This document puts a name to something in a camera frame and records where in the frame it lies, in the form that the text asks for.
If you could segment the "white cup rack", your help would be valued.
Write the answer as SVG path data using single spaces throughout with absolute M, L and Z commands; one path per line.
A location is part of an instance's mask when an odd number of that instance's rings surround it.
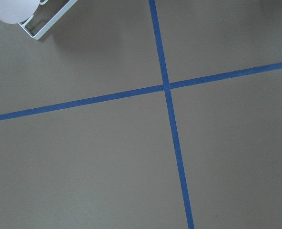
M 78 2 L 77 0 L 40 0 L 35 12 L 18 25 L 33 39 L 39 40 Z

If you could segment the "pale cup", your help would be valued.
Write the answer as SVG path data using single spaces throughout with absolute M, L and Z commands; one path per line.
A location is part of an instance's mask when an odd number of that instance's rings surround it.
M 17 24 L 29 19 L 47 0 L 0 0 L 0 21 Z

